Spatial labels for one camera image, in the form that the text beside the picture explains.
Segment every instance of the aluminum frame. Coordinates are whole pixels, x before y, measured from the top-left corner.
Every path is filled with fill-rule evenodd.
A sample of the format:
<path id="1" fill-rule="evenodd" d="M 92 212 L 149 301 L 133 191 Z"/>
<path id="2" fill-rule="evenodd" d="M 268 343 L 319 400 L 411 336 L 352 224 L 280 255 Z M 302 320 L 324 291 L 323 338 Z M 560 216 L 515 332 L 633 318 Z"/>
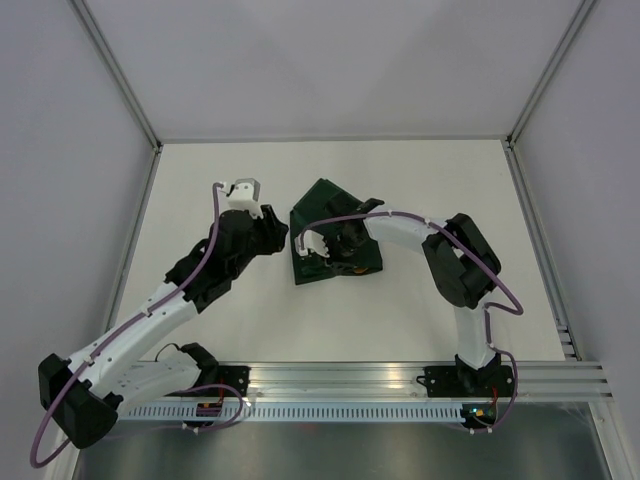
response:
<path id="1" fill-rule="evenodd" d="M 543 97 L 547 86 L 554 78 L 567 53 L 584 27 L 599 0 L 583 0 L 571 19 L 563 37 L 545 66 L 538 82 L 509 135 L 487 136 L 503 141 L 505 156 L 509 165 L 516 193 L 520 201 L 525 223 L 535 251 L 536 259 L 543 277 L 545 289 L 551 303 L 563 343 L 565 362 L 520 362 L 521 384 L 518 402 L 589 402 L 594 424 L 600 438 L 607 463 L 614 479 L 637 478 L 633 454 L 618 427 L 615 404 L 605 373 L 597 362 L 580 361 L 579 351 L 573 342 L 564 298 L 560 289 L 557 273 L 551 259 L 549 248 L 536 213 L 526 177 L 517 154 L 516 141 L 526 128 L 529 118 Z M 105 330 L 115 322 L 117 310 L 122 298 L 127 273 L 133 251 L 142 225 L 142 219 L 149 199 L 155 171 L 160 159 L 162 141 L 156 136 L 152 125 L 131 88 L 122 68 L 115 58 L 107 39 L 102 33 L 86 0 L 68 0 L 69 5 L 82 24 L 85 33 L 96 48 L 96 53 L 112 76 L 123 102 L 131 112 L 139 128 L 151 144 L 154 155 L 150 161 L 147 181 L 142 189 L 138 213 L 127 237 L 125 251 L 119 266 L 119 274 L 109 296 L 109 310 L 105 316 Z M 475 138 L 472 136 L 446 137 L 454 139 Z M 379 140 L 375 138 L 334 138 L 333 140 Z M 265 141 L 267 139 L 234 139 L 229 141 Z M 268 139 L 269 141 L 300 141 L 300 138 Z M 308 140 L 326 140 L 309 138 Z M 421 373 L 421 367 L 427 363 L 364 363 L 364 364 L 272 364 L 252 363 L 252 386 L 250 398 L 269 402 L 308 402 L 321 401 L 329 404 L 339 399 L 353 404 L 376 402 L 378 404 L 402 402 L 406 404 L 424 404 L 438 402 L 428 399 L 420 386 L 415 384 L 415 376 Z M 312 394 L 302 394 L 303 388 L 311 389 Z M 473 402 L 479 399 L 459 399 L 461 402 Z M 69 448 L 66 456 L 54 462 L 47 470 L 45 478 L 71 478 L 77 461 L 77 450 Z"/>
<path id="2" fill-rule="evenodd" d="M 87 5 L 85 0 L 67 0 L 67 2 L 84 28 L 85 33 L 89 37 L 89 40 L 98 54 L 98 57 L 100 57 L 100 60 L 115 82 L 116 88 L 122 97 L 122 101 L 131 113 L 135 122 L 138 124 L 140 130 L 142 130 L 145 137 L 147 137 L 148 142 L 151 144 L 151 148 L 157 152 L 162 146 L 162 143 L 153 130 L 147 115 L 144 113 L 142 105 L 131 88 L 122 67 L 120 67 L 120 63 L 118 63 L 118 60 L 113 54 L 113 50 L 111 50 L 109 42 L 107 42 L 106 37 L 102 33 L 91 8 L 89 8 L 89 5 Z"/>

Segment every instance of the cable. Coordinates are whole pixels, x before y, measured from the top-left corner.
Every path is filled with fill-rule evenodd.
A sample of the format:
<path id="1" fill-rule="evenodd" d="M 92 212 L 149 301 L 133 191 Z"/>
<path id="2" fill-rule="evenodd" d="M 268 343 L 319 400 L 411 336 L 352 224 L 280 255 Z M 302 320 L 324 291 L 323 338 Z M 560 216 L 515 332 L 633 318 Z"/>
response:
<path id="1" fill-rule="evenodd" d="M 158 357 L 160 356 L 160 354 L 162 353 L 162 351 L 167 348 L 167 347 L 176 347 L 176 350 L 180 351 L 180 346 L 177 343 L 167 343 L 164 347 L 162 347 L 160 350 L 158 350 L 158 353 L 156 353 L 156 358 L 153 360 L 154 362 L 158 361 Z"/>
<path id="2" fill-rule="evenodd" d="M 193 392 L 199 392 L 202 390 L 208 390 L 210 388 L 218 388 L 218 389 L 222 389 L 222 390 L 227 390 L 229 392 L 231 392 L 237 399 L 239 405 L 238 405 L 238 409 L 236 410 L 236 413 L 233 414 L 233 416 L 221 423 L 220 425 L 212 425 L 209 427 L 198 427 L 197 430 L 195 428 L 191 428 L 191 427 L 186 427 L 184 423 L 181 423 L 180 425 L 160 425 L 157 427 L 152 427 L 152 428 L 147 428 L 145 430 L 138 430 L 135 432 L 127 432 L 127 433 L 122 433 L 119 435 L 108 435 L 106 437 L 104 437 L 104 440 L 119 440 L 122 438 L 129 438 L 129 437 L 133 437 L 135 435 L 141 435 L 144 433 L 149 433 L 149 432 L 155 432 L 155 431 L 159 431 L 159 430 L 191 430 L 194 433 L 200 433 L 200 432 L 215 432 L 217 430 L 222 430 L 223 428 L 228 428 L 233 426 L 236 423 L 236 420 L 238 419 L 238 417 L 240 417 L 240 414 L 242 413 L 242 409 L 245 406 L 245 401 L 242 398 L 242 395 L 240 394 L 240 392 L 238 390 L 236 390 L 235 388 L 233 388 L 230 385 L 225 385 L 222 383 L 212 383 L 210 385 L 203 385 L 201 387 L 193 387 L 193 388 L 189 388 L 187 390 L 181 390 L 179 392 L 175 392 L 175 393 L 193 393 Z"/>
<path id="3" fill-rule="evenodd" d="M 504 282 L 500 280 L 498 276 L 480 258 L 478 258 L 478 256 L 475 253 L 473 253 L 460 240 L 458 240 L 455 237 L 455 235 L 453 235 L 451 232 L 446 230 L 444 227 L 441 227 L 440 225 L 434 222 L 431 222 L 426 218 L 421 217 L 420 215 L 416 215 L 414 213 L 390 210 L 388 212 L 360 213 L 356 215 L 346 215 L 343 217 L 334 217 L 334 218 L 327 218 L 325 220 L 318 220 L 316 222 L 312 222 L 308 224 L 302 229 L 302 231 L 300 232 L 300 247 L 304 248 L 304 234 L 307 232 L 307 230 L 318 227 L 320 225 L 327 225 L 330 223 L 345 222 L 349 220 L 364 220 L 367 218 L 374 218 L 374 217 L 404 217 L 404 218 L 415 220 L 420 223 L 427 224 L 430 228 L 434 229 L 436 232 L 444 235 L 447 238 L 447 240 L 449 240 L 453 245 L 455 245 L 456 248 L 461 250 L 462 253 L 464 253 L 468 258 L 470 258 L 471 261 L 473 261 L 473 263 L 475 263 L 491 279 L 491 281 L 495 283 L 498 286 L 498 288 L 500 288 L 500 290 L 502 290 L 502 292 L 507 296 L 509 301 L 513 303 L 513 307 L 509 307 L 507 305 L 503 305 L 497 302 L 487 302 L 482 306 L 484 310 L 485 335 L 487 340 L 487 346 L 491 350 L 493 350 L 495 353 L 499 355 L 504 355 L 507 358 L 509 358 L 509 361 L 511 362 L 511 365 L 513 368 L 513 394 L 511 395 L 511 399 L 509 400 L 507 409 L 502 414 L 500 419 L 496 420 L 496 422 L 491 427 L 491 430 L 495 430 L 498 426 L 500 426 L 504 422 L 504 420 L 509 416 L 509 414 L 513 410 L 513 405 L 516 401 L 516 397 L 518 396 L 518 366 L 516 364 L 516 359 L 511 354 L 511 352 L 508 352 L 506 350 L 501 350 L 493 345 L 493 337 L 491 334 L 491 314 L 489 313 L 489 309 L 497 308 L 499 310 L 503 310 L 513 315 L 519 316 L 524 313 L 524 308 L 522 307 L 522 304 L 517 299 L 517 297 L 513 294 L 513 292 L 511 292 L 511 290 L 509 290 L 509 288 L 504 284 Z M 473 433 L 485 433 L 485 432 L 489 432 L 489 427 L 473 430 Z"/>
<path id="4" fill-rule="evenodd" d="M 173 290 L 172 292 L 167 294 L 165 297 L 161 298 L 156 303 L 151 305 L 149 307 L 149 309 L 148 309 L 149 312 L 153 312 L 153 311 L 157 310 L 158 308 L 163 306 L 165 303 L 167 303 L 169 300 L 171 300 L 176 295 L 178 295 L 180 292 L 182 292 L 193 281 L 193 279 L 200 273 L 200 271 L 204 268 L 205 264 L 209 260 L 209 257 L 211 257 L 211 253 L 213 252 L 213 248 L 214 248 L 214 246 L 216 244 L 216 239 L 218 238 L 218 230 L 220 228 L 220 225 L 219 225 L 219 220 L 220 220 L 220 202 L 218 200 L 218 192 L 217 192 L 217 190 L 219 188 L 222 188 L 222 187 L 223 187 L 223 185 L 221 183 L 214 183 L 213 187 L 212 187 L 212 190 L 213 190 L 213 222 L 214 223 L 213 223 L 213 229 L 211 230 L 211 234 L 210 234 L 210 237 L 209 237 L 209 244 L 207 245 L 207 249 L 205 250 L 205 253 L 204 253 L 204 256 L 202 257 L 202 260 L 200 260 L 200 263 L 198 263 L 198 266 L 193 270 L 193 272 L 191 272 L 191 275 L 189 275 L 184 280 L 184 282 L 182 282 L 175 290 Z M 109 335 L 104 340 L 104 342 L 102 342 L 100 345 L 98 345 L 95 348 L 95 350 L 89 354 L 89 358 L 93 361 L 98 355 L 100 355 L 100 353 L 105 348 L 107 348 L 107 346 L 109 346 L 116 338 L 118 338 L 122 334 L 122 332 L 126 331 L 129 327 L 131 327 L 135 323 L 139 322 L 143 318 L 146 318 L 146 315 L 145 315 L 144 312 L 140 312 L 137 315 L 135 315 L 134 317 L 132 317 L 131 319 L 127 320 L 122 325 L 120 325 L 118 328 L 116 328 L 113 331 L 113 333 L 111 335 Z M 51 402 L 51 405 L 49 406 L 49 409 L 46 411 L 42 421 L 40 422 L 40 426 L 38 427 L 38 430 L 36 431 L 36 435 L 35 435 L 35 437 L 33 439 L 33 444 L 31 445 L 31 452 L 29 454 L 29 462 L 31 463 L 31 466 L 33 468 L 42 468 L 42 467 L 47 466 L 56 457 L 58 457 L 58 455 L 60 455 L 60 453 L 62 453 L 62 451 L 67 447 L 67 445 L 69 445 L 70 440 L 67 438 L 46 459 L 44 459 L 43 461 L 39 461 L 38 460 L 38 448 L 40 447 L 40 443 L 42 441 L 42 437 L 44 436 L 44 431 L 47 428 L 47 425 L 49 424 L 49 422 L 51 421 L 51 418 L 53 417 L 53 413 L 56 411 L 58 406 L 60 406 L 60 403 L 62 402 L 62 399 L 64 398 L 64 396 L 69 392 L 69 390 L 71 389 L 73 384 L 76 382 L 76 380 L 78 380 L 78 378 L 80 378 L 80 375 L 82 375 L 82 372 L 84 372 L 87 369 L 88 366 L 89 366 L 89 363 L 87 363 L 86 361 L 82 362 L 80 364 L 78 369 L 73 373 L 73 375 L 71 375 L 71 378 L 69 378 L 69 380 L 64 385 L 64 387 L 62 387 L 62 389 L 60 390 L 58 395 L 56 395 L 56 398 Z"/>

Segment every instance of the metal strip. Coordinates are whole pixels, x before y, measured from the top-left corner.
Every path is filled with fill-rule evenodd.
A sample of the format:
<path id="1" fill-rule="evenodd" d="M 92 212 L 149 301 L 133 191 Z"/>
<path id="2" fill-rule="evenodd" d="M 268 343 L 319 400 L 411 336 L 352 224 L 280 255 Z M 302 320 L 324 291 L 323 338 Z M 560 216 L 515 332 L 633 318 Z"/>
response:
<path id="1" fill-rule="evenodd" d="M 578 34 L 582 31 L 587 19 L 593 12 L 595 6 L 598 4 L 599 0 L 582 0 L 576 12 L 573 14 L 567 29 L 565 30 L 560 42 L 556 46 L 555 50 L 551 54 L 551 58 L 547 62 L 542 75 L 536 82 L 535 87 L 533 87 L 533 91 L 529 95 L 522 112 L 518 116 L 518 120 L 516 120 L 515 125 L 509 135 L 509 140 L 513 144 L 520 135 L 522 134 L 524 128 L 526 127 L 529 119 L 531 118 L 531 114 L 534 112 L 538 104 L 540 103 L 540 99 L 542 98 L 545 90 L 551 83 L 551 80 L 554 78 L 555 74 L 558 72 L 558 69 L 564 62 L 567 56 L 567 52 L 574 44 Z"/>
<path id="2" fill-rule="evenodd" d="M 224 137 L 224 138 L 168 138 L 165 144 L 185 143 L 261 143 L 261 142 L 367 142 L 401 140 L 505 140 L 504 134 L 496 135 L 318 135 L 318 136 L 265 136 L 265 137 Z"/>
<path id="3" fill-rule="evenodd" d="M 551 254 L 546 242 L 546 237 L 543 233 L 539 216 L 534 207 L 530 188 L 525 180 L 519 156 L 516 155 L 517 149 L 513 149 L 507 142 L 502 142 L 502 146 L 507 158 L 507 164 L 509 165 L 509 171 L 511 172 L 518 201 L 520 202 L 524 221 L 527 225 L 527 229 L 529 230 L 529 237 L 531 239 L 531 244 L 536 256 L 536 261 L 538 262 L 540 273 L 542 274 L 542 280 L 555 321 L 558 325 L 566 327 L 567 332 L 571 335 L 567 310 L 565 307 L 566 303 L 560 290 L 560 282 L 556 274 L 555 266 L 551 260 Z"/>
<path id="4" fill-rule="evenodd" d="M 589 408 L 613 480 L 640 478 L 633 447 L 620 435 L 623 429 L 617 425 L 613 405 L 591 403 Z"/>
<path id="5" fill-rule="evenodd" d="M 485 403 L 486 398 L 429 398 L 416 382 L 428 365 L 452 362 L 406 363 L 253 363 L 248 398 L 254 404 L 349 405 L 349 408 L 394 404 L 446 407 Z M 610 402 L 611 389 L 602 367 L 595 362 L 519 362 L 518 402 Z M 166 398 L 162 402 L 180 400 Z M 216 402 L 184 398 L 182 402 Z M 157 402 L 139 408 L 158 406 Z"/>
<path id="6" fill-rule="evenodd" d="M 124 285 L 127 282 L 127 276 L 129 275 L 129 268 L 131 267 L 133 252 L 135 251 L 136 243 L 138 242 L 138 236 L 140 235 L 140 230 L 142 228 L 142 220 L 144 219 L 144 212 L 146 211 L 147 204 L 149 203 L 151 187 L 153 186 L 153 181 L 156 177 L 156 171 L 158 170 L 158 163 L 160 162 L 161 155 L 162 147 L 153 152 L 152 158 L 149 161 L 149 170 L 146 174 L 144 186 L 140 192 L 140 196 L 136 202 L 135 215 L 131 221 L 131 225 L 127 233 L 127 239 L 125 248 L 122 252 L 122 257 L 118 262 L 118 276 L 113 287 L 111 288 L 111 292 L 109 292 L 107 303 L 107 305 L 109 306 L 109 310 L 104 317 L 102 331 L 107 331 L 115 324 L 117 320 L 116 317 L 118 315 L 120 301 L 122 300 L 122 295 L 124 293 Z"/>
<path id="7" fill-rule="evenodd" d="M 235 400 L 226 400 L 215 417 L 197 414 L 200 400 L 165 400 L 137 407 L 121 420 L 147 421 L 216 421 L 229 420 L 238 408 Z M 242 410 L 239 419 L 249 422 L 314 422 L 314 423 L 460 423 L 459 402 L 429 405 L 407 403 L 292 403 L 256 402 Z"/>
<path id="8" fill-rule="evenodd" d="M 149 119 L 144 113 L 142 109 L 142 105 L 138 101 L 127 77 L 124 75 L 120 64 L 116 60 L 111 47 L 109 47 L 109 43 L 105 38 L 98 22 L 96 21 L 95 16 L 91 12 L 91 9 L 87 5 L 85 0 L 67 0 L 72 10 L 78 17 L 78 20 L 84 27 L 87 36 L 93 43 L 93 46 L 102 60 L 102 63 L 106 67 L 107 71 L 113 78 L 116 83 L 116 86 L 122 95 L 122 99 L 124 100 L 125 105 L 131 112 L 134 120 L 147 137 L 147 140 L 151 144 L 151 147 L 154 149 L 159 149 L 161 146 L 160 140 L 158 140 L 157 135 L 155 134 Z"/>

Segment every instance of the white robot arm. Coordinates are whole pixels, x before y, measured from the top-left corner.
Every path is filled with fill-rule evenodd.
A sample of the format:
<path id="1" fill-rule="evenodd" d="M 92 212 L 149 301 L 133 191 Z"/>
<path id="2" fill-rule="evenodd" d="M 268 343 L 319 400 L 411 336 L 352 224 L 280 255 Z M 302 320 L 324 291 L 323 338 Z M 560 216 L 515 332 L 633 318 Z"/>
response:
<path id="1" fill-rule="evenodd" d="M 500 271 L 497 257 L 466 215 L 459 214 L 451 220 L 431 218 L 424 221 L 415 215 L 396 215 L 396 209 L 380 203 L 371 199 L 363 205 L 377 206 L 366 208 L 367 213 L 356 214 L 352 219 L 344 217 L 347 219 L 345 227 L 333 241 L 327 241 L 315 231 L 303 230 L 294 242 L 297 253 L 303 258 L 315 254 L 330 263 L 332 259 L 344 256 L 346 250 L 352 254 L 358 248 L 354 245 L 362 245 L 363 237 L 367 237 L 366 241 L 391 242 L 426 255 L 438 290 L 455 311 L 457 360 L 473 371 L 486 367 L 494 361 L 496 353 L 487 344 L 484 309 L 478 306 L 478 300 L 489 293 L 494 285 L 468 259 L 462 258 L 461 252 L 455 253 L 439 230 L 431 225 L 450 228 L 454 236 L 464 237 L 473 249 L 480 250 L 485 262 L 491 265 L 496 274 Z M 360 222 L 366 235 L 353 222 Z"/>
<path id="2" fill-rule="evenodd" d="M 54 420 L 76 447 L 104 437 L 118 416 L 136 405 L 215 383 L 218 363 L 198 344 L 184 345 L 160 362 L 139 359 L 228 292 L 255 256 L 284 248 L 288 227 L 270 205 L 258 204 L 257 181 L 219 186 L 230 210 L 219 215 L 209 239 L 167 272 L 139 311 L 68 358 L 51 354 L 40 363 L 41 404 L 53 410 Z"/>

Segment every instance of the black bracket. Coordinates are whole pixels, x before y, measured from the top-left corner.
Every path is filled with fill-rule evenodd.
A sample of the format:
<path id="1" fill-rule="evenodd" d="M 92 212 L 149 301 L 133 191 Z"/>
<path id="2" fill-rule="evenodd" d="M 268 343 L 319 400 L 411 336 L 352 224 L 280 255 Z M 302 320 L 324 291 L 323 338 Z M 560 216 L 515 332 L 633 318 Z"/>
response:
<path id="1" fill-rule="evenodd" d="M 198 380 L 193 385 L 194 387 L 222 383 L 235 388 L 243 397 L 247 395 L 251 368 L 246 365 L 220 365 L 213 355 L 197 343 L 183 345 L 180 350 L 193 358 L 201 370 Z M 217 388 L 211 388 L 193 392 L 189 395 L 192 397 L 218 397 L 220 392 Z M 231 397 L 233 394 L 227 390 L 222 390 L 222 396 Z"/>
<path id="2" fill-rule="evenodd" d="M 418 383 L 427 389 L 429 398 L 488 398 L 513 395 L 513 370 L 508 365 L 500 365 L 500 356 L 485 367 L 474 370 L 456 355 L 456 365 L 434 365 L 424 368 L 424 376 Z"/>
<path id="3" fill-rule="evenodd" d="M 251 368 L 246 365 L 221 365 L 218 367 L 218 378 L 216 383 L 224 383 L 235 388 L 243 397 L 247 396 L 249 388 L 249 372 Z M 227 390 L 223 391 L 223 396 L 233 397 L 233 394 Z"/>

